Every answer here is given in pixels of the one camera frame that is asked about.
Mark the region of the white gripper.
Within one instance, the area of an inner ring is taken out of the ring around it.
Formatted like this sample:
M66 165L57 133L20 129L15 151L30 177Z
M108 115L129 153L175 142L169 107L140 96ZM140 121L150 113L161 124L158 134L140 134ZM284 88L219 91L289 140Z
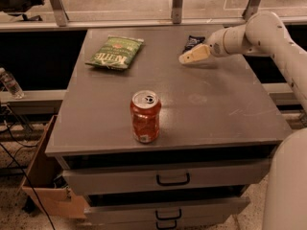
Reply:
M199 44L193 47L191 50L182 54L178 60L181 64L188 64L203 59L207 59L210 53L217 58L226 57L234 53L233 39L232 39L232 27L220 29L211 34L207 38L206 44Z

